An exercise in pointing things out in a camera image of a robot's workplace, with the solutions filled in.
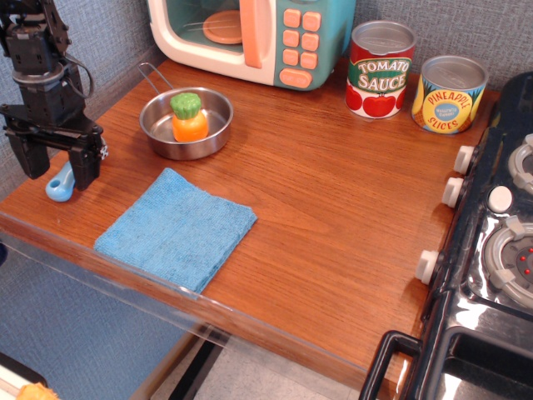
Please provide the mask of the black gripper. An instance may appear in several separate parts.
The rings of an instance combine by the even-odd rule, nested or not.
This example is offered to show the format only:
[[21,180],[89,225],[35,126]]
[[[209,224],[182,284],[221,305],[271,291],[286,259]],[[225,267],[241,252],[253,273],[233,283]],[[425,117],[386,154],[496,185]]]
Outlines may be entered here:
[[[73,136],[86,131],[102,133],[102,129],[89,120],[84,110],[85,100],[92,96],[94,83],[89,77],[89,92],[85,93],[79,62],[59,62],[50,72],[27,74],[12,72],[23,104],[1,106],[8,128],[20,133],[62,134]],[[24,173],[31,179],[41,177],[50,168],[47,147],[26,138],[8,135],[10,146]],[[68,151],[75,187],[86,190],[100,176],[101,147],[72,147]]]

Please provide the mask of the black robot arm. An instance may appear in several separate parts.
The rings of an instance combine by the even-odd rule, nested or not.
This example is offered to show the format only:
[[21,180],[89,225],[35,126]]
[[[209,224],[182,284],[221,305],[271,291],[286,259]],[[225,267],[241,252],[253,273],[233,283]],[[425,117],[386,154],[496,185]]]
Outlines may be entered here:
[[83,65],[68,54],[70,43],[54,2],[1,3],[1,45],[23,100],[1,106],[10,146],[31,179],[50,168],[48,149],[67,152],[75,187],[84,191],[99,177],[107,145],[85,114]]

